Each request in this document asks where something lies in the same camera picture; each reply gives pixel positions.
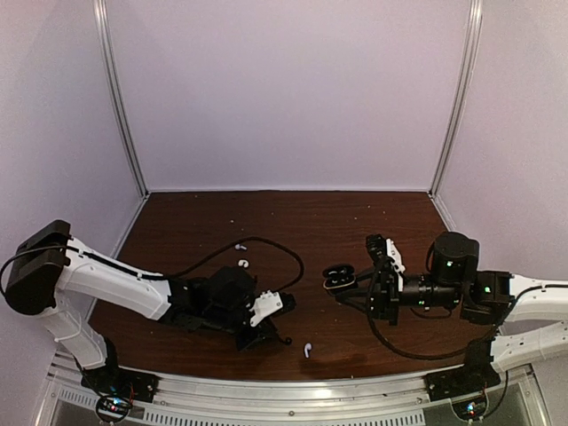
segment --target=brown wooden surface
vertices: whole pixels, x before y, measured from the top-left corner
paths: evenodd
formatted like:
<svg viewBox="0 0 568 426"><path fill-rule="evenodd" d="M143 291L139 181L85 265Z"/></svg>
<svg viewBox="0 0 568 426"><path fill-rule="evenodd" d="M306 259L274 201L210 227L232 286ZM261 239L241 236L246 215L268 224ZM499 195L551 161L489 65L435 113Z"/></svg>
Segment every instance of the brown wooden surface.
<svg viewBox="0 0 568 426"><path fill-rule="evenodd" d="M99 302L91 324L116 345L121 364L163 373L224 379L330 379L411 372L457 364L401 358L371 334L364 315L341 306L322 289L321 271L349 262L371 266L365 237L382 233L401 252L407 272L422 272L432 240L445 230L424 193L164 193L151 196L120 259L158 272L175 272L247 235L276 240L304 259L304 279L290 289L297 307L275 319L291 346L265 343L238 353L233 337L202 330L188 334L135 312ZM275 289L296 275L293 259L275 248L249 243L203 266L209 276L240 258L250 261L259 290ZM401 310L398 327L379 323L399 347L425 354L453 351L484 328L458 319L417 319ZM312 343L312 357L304 345Z"/></svg>

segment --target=metal bar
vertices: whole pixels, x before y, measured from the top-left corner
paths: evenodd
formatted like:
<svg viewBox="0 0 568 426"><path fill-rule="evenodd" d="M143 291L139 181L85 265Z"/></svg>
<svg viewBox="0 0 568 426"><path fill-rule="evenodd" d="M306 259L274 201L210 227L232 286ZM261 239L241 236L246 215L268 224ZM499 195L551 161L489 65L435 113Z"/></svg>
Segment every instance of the metal bar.
<svg viewBox="0 0 568 426"><path fill-rule="evenodd" d="M454 146L457 130L462 119L463 108L465 106L466 94L468 92L473 68L475 66L477 49L479 46L479 36L481 34L481 23L483 18L483 0L471 0L469 8L469 23L466 33L465 44L463 47L463 57L461 58L460 78L458 80L458 87L455 93L454 106L450 121L448 123L446 138L442 153L438 161L436 173L430 188L430 196L435 199L438 196L442 180L446 173L450 153Z"/></svg>
<svg viewBox="0 0 568 426"><path fill-rule="evenodd" d="M140 168L136 148L132 141L132 134L130 132L130 126L124 109L121 88L118 82L118 73L116 72L116 64L114 62L113 45L111 41L110 28L108 26L107 1L94 0L94 9L114 116L116 118L116 123L118 124L122 145L124 146L126 158L130 166L130 171L134 176L138 193L140 197L145 197L148 195L148 189L142 174L142 169Z"/></svg>

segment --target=white backdrop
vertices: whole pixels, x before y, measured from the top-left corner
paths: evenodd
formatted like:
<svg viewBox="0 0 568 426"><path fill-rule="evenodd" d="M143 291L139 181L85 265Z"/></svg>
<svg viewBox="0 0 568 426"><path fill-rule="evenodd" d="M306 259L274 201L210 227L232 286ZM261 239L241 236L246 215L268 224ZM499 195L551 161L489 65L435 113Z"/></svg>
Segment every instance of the white backdrop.
<svg viewBox="0 0 568 426"><path fill-rule="evenodd" d="M484 3L477 64L440 195L457 229L481 242L487 269L568 280L566 16L560 0ZM555 424L564 425L568 361L535 367Z"/></svg>
<svg viewBox="0 0 568 426"><path fill-rule="evenodd" d="M55 218L110 253L138 194L111 108L92 2L3 1L0 39L0 263ZM85 312L90 298L75 302ZM47 330L0 300L0 423L32 424L54 348Z"/></svg>
<svg viewBox="0 0 568 426"><path fill-rule="evenodd" d="M151 190L429 188L469 1L108 2Z"/></svg>

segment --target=white speck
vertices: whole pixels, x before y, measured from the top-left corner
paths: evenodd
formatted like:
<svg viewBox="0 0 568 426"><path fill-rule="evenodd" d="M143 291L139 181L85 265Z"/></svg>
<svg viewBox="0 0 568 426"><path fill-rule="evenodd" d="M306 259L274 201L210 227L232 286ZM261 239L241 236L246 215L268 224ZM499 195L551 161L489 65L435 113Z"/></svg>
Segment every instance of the white speck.
<svg viewBox="0 0 568 426"><path fill-rule="evenodd" d="M310 357L310 351L312 350L312 344L311 343L306 343L304 346L304 356L306 358Z"/></svg>

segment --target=robotic arm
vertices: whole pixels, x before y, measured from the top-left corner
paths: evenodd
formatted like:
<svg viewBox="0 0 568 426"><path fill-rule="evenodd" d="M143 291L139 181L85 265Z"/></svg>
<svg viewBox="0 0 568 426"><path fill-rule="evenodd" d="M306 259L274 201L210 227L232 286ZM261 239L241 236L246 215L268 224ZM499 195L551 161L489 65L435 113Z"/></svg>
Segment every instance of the robotic arm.
<svg viewBox="0 0 568 426"><path fill-rule="evenodd" d="M480 392L499 384L499 373L568 354L568 281L479 272L479 243L460 233L442 233L436 238L426 256L427 273L405 275L406 268L394 242L381 235L367 237L367 253L373 268L355 274L351 265L331 266L323 272L324 289L337 302L364 312L375 336L398 355L435 360L465 354L463 367L426 375L430 400ZM461 306L462 319L491 329L461 351L427 356L395 347L375 324L375 320L387 320L396 326L401 307L428 311L436 306L450 313ZM503 323L519 320L558 322L518 335L498 335ZM476 420L484 412L461 410L461 418Z"/></svg>
<svg viewBox="0 0 568 426"><path fill-rule="evenodd" d="M271 291L256 296L256 280L244 269L226 266L208 279L165 276L104 256L69 231L70 225L58 220L23 242L11 259L4 296L14 311L36 317L73 354L83 385L97 393L133 394L150 402L156 378L119 368L113 344L83 320L66 297L68 290L187 331L231 333L239 351L270 339L291 343L279 337L271 316L293 310L294 297ZM121 411L112 400L104 408Z"/></svg>

